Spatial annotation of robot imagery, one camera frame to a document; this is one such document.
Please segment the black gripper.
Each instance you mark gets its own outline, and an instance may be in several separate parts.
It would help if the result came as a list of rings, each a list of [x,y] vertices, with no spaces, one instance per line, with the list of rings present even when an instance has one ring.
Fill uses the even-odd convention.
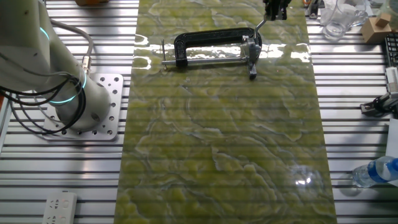
[[[277,19],[278,20],[286,20],[287,19],[287,10],[286,7],[290,4],[292,0],[263,0],[266,7],[265,18],[268,21],[276,20],[276,12],[273,10],[273,7],[279,8]]]

